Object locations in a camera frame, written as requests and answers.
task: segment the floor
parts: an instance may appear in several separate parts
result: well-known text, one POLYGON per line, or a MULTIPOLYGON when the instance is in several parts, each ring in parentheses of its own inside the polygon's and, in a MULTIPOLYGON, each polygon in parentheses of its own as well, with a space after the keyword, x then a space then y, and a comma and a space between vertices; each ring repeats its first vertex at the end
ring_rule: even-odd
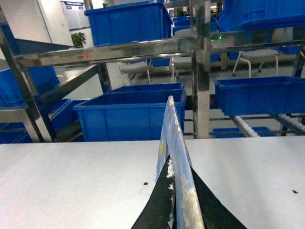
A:
MULTIPOLYGON (((137 84, 147 84, 147 74, 137 74, 132 80, 129 80, 127 75, 124 74, 123 78, 120 74, 118 63, 108 63, 108 72, 112 84, 112 88, 121 87, 124 81, 126 85, 137 85, 137 84)), ((227 70, 222 71, 220 68, 212 68, 210 75, 210 94, 215 93, 214 81, 221 79, 233 79, 233 78, 247 78, 248 69, 246 65, 239 65, 236 71, 236 77, 232 77, 232 66, 229 66, 227 70)), ((262 68, 262 72, 258 73, 258 64, 252 66, 252 77, 264 77, 264 76, 275 76, 275 64, 266 63, 262 68)), ((279 64, 279 75, 280 76, 290 76, 293 71, 293 62, 281 62, 279 64)), ((152 83, 169 83, 171 82, 171 73, 152 73, 151 74, 152 83)), ((179 74, 179 81, 185 83, 186 92, 188 95, 192 94, 192 81, 191 73, 181 73, 179 74)), ((67 97, 71 99, 83 99, 83 98, 93 98, 102 94, 98 76, 94 76, 89 81, 84 83, 81 87, 77 88, 67 97)), ((186 111, 185 118, 192 118, 193 113, 191 111, 186 111)), ((225 117, 221 110, 210 110, 210 118, 223 118, 225 117)), ((270 130, 279 130, 281 128, 280 124, 274 119, 256 119, 246 121, 251 127, 256 126, 266 126, 270 130)), ((232 121, 211 121, 210 129, 214 128, 230 128, 236 127, 232 121)), ((185 132, 193 132, 193 123, 185 123, 185 132)), ((186 139, 192 139, 192 136, 186 136, 186 139)))

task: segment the white table surface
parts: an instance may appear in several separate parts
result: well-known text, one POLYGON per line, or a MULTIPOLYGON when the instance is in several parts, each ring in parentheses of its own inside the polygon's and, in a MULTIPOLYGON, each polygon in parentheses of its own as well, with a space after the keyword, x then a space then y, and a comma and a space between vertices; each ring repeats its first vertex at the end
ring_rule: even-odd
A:
MULTIPOLYGON (((305 227, 304 136, 186 144, 195 171, 246 227, 305 227)), ((0 228, 129 229, 153 190, 158 147, 0 145, 0 228)))

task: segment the potted plant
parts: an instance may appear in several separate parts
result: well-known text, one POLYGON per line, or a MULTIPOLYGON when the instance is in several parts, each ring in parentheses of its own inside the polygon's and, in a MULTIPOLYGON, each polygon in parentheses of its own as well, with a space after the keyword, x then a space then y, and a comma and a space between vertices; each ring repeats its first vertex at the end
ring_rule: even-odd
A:
POLYGON ((86 43, 86 35, 83 32, 76 32, 71 34, 73 45, 77 48, 83 48, 86 43))

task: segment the blue plastic bin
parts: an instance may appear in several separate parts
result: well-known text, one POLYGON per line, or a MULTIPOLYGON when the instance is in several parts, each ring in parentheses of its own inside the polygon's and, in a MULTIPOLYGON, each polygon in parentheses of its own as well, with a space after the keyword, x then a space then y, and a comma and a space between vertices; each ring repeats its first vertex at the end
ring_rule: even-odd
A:
POLYGON ((27 134, 26 131, 0 132, 0 144, 16 143, 27 134))
MULTIPOLYGON (((262 127, 253 127, 254 131, 270 131, 269 128, 262 126, 262 127)), ((213 132, 219 133, 219 132, 239 132, 238 128, 215 128, 213 129, 213 132)), ((275 137, 277 135, 275 134, 259 134, 261 137, 275 137)), ((213 135, 212 138, 236 138, 236 137, 244 137, 243 134, 239 135, 213 135)))
POLYGON ((170 95, 184 131, 185 90, 106 93, 73 109, 85 141, 160 140, 170 95))
POLYGON ((170 65, 170 58, 163 58, 163 59, 153 59, 152 60, 153 67, 163 67, 170 65))
POLYGON ((286 55, 295 55, 297 54, 301 49, 301 46, 285 46, 280 47, 280 51, 282 51, 286 55))
POLYGON ((297 77, 219 80, 215 95, 225 115, 305 112, 305 79, 297 77))
POLYGON ((303 0, 226 0, 221 31, 259 30, 305 24, 303 0))
POLYGON ((20 48, 14 38, 12 31, 10 30, 10 26, 7 23, 0 23, 0 27, 5 35, 7 42, 13 52, 14 55, 20 55, 20 48))
POLYGON ((177 90, 184 89, 184 83, 157 83, 157 84, 145 84, 145 85, 133 85, 133 86, 124 86, 117 88, 113 92, 145 92, 145 91, 168 91, 168 90, 177 90))
POLYGON ((235 61, 238 58, 239 52, 228 52, 227 54, 231 61, 235 61))
POLYGON ((172 20, 162 0, 87 10, 94 46, 170 38, 172 20))
MULTIPOLYGON (((53 67, 29 68, 29 71, 40 94, 60 84, 53 67)), ((11 69, 0 71, 0 107, 21 106, 24 104, 25 100, 11 69)))
POLYGON ((210 62, 217 62, 219 57, 219 53, 212 53, 210 55, 210 62))

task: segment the white chair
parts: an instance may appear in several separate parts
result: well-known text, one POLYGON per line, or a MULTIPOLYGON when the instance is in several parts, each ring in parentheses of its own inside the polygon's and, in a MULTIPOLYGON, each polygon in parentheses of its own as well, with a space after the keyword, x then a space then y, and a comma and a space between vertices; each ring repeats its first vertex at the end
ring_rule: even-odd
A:
POLYGON ((254 59, 263 59, 262 63, 260 64, 259 68, 258 68, 258 72, 260 73, 262 71, 262 66, 266 60, 266 58, 270 58, 270 57, 274 57, 275 61, 276 61, 276 76, 278 76, 278 51, 276 50, 272 50, 272 49, 259 49, 259 50, 255 50, 255 51, 250 51, 250 52, 242 52, 240 51, 238 54, 238 58, 236 60, 232 75, 236 76, 235 71, 238 65, 239 61, 244 61, 246 63, 248 63, 249 65, 249 78, 251 78, 251 60, 254 59))
MULTIPOLYGON (((179 30, 173 37, 188 37, 191 35, 191 29, 179 30)), ((174 57, 172 58, 172 77, 173 81, 176 82, 179 77, 179 69, 191 69, 192 68, 192 57, 174 57)))
POLYGON ((119 63, 119 69, 120 69, 121 76, 122 76, 123 86, 125 86, 124 76, 123 76, 124 73, 128 74, 129 79, 133 79, 135 73, 144 72, 144 71, 147 72, 148 82, 149 82, 149 84, 151 84, 152 81, 151 81, 151 76, 149 74, 150 65, 151 65, 151 61, 150 61, 149 64, 147 64, 147 60, 137 62, 137 63, 122 63, 122 62, 120 62, 119 63))

